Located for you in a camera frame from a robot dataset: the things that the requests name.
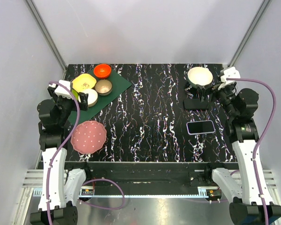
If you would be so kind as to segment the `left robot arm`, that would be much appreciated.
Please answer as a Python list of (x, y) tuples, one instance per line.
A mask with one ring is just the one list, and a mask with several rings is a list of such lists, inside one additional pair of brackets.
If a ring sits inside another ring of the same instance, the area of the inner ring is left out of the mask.
[(86, 167), (71, 169), (65, 174), (67, 144), (73, 131), (68, 130), (72, 111), (88, 108), (86, 95), (73, 90), (71, 82), (50, 82), (50, 99), (37, 106), (40, 122), (39, 144), (44, 163), (41, 199), (37, 212), (30, 214), (32, 225), (75, 225), (78, 222), (76, 202), (82, 186), (91, 182)]

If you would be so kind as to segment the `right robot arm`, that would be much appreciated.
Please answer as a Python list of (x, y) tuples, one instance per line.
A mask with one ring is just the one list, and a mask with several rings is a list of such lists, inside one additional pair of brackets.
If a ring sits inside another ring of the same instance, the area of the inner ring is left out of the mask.
[(232, 178), (224, 163), (208, 163), (200, 178), (217, 185), (229, 201), (230, 218), (235, 225), (269, 225), (281, 218), (281, 206), (268, 191), (259, 156), (261, 137), (253, 119), (259, 95), (252, 89), (235, 91), (235, 84), (197, 86), (199, 98), (218, 100), (228, 119), (225, 130), (236, 155), (241, 184)]

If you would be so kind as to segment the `black phone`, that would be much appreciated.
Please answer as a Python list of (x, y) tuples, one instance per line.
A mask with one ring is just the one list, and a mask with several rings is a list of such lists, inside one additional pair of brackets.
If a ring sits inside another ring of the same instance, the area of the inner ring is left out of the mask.
[(193, 110), (208, 110), (209, 103), (208, 101), (201, 102), (199, 99), (190, 99), (187, 98), (183, 101), (183, 106), (185, 110), (193, 111)]

